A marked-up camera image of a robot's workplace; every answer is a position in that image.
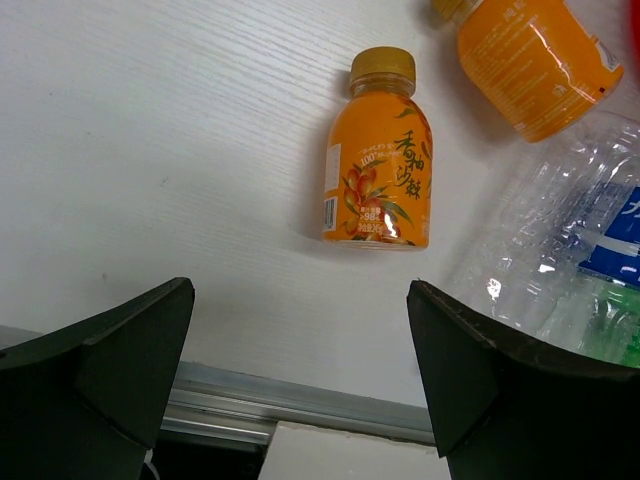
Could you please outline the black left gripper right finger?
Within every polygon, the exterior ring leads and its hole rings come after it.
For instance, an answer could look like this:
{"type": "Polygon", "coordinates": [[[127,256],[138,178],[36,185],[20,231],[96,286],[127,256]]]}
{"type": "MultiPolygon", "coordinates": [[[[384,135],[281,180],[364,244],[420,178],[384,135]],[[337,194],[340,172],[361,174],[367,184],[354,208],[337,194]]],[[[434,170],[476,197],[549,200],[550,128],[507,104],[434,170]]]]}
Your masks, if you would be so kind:
{"type": "Polygon", "coordinates": [[[455,479],[635,479],[639,373],[540,341],[415,280],[409,323],[455,479]]]}

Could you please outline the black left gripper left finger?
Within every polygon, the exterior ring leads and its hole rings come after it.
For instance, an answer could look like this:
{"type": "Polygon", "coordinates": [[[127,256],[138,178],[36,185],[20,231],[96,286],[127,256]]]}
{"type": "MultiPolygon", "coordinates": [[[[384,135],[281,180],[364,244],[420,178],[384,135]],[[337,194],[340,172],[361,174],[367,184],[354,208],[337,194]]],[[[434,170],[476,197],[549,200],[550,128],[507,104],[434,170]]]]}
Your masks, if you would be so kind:
{"type": "Polygon", "coordinates": [[[137,479],[195,303],[177,277],[1,352],[4,479],[137,479]]]}

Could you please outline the green plastic bottle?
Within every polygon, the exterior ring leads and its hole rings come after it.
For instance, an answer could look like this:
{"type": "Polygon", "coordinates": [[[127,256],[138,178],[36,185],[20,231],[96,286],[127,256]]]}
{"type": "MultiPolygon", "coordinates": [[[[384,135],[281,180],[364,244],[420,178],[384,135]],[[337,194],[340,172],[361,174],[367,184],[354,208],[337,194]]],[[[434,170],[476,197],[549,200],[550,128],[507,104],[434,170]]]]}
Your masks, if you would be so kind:
{"type": "Polygon", "coordinates": [[[596,360],[639,366],[639,291],[580,276],[539,331],[544,341],[596,360]]]}

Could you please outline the clear blue label water bottle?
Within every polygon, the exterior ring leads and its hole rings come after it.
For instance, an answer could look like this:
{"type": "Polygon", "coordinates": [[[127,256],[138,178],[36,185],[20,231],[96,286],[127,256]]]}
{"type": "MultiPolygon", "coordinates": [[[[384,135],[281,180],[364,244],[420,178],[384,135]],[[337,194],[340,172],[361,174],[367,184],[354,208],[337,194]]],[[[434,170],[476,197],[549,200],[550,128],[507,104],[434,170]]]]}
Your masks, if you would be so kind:
{"type": "Polygon", "coordinates": [[[451,291],[540,338],[580,276],[639,291],[639,125],[606,112],[525,150],[451,291]]]}

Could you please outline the small orange juice bottle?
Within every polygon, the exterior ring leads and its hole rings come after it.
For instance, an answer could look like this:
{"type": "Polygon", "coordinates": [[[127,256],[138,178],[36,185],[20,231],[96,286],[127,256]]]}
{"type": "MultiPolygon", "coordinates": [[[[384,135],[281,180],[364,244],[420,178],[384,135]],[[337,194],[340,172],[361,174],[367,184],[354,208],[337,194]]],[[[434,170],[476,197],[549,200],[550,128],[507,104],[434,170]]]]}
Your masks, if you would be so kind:
{"type": "Polygon", "coordinates": [[[322,238],[370,249],[429,244],[433,137],[413,100],[416,65],[397,47],[360,52],[330,129],[322,238]]]}

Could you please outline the large orange juice bottle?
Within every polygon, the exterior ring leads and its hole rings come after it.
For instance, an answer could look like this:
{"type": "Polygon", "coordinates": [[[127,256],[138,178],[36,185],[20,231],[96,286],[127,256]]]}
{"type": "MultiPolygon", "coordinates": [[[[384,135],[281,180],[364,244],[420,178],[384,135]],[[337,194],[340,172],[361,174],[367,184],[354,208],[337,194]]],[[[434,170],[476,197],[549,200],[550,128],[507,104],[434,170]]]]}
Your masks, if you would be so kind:
{"type": "Polygon", "coordinates": [[[577,122],[624,68],[562,1],[435,1],[467,77],[529,143],[577,122]]]}

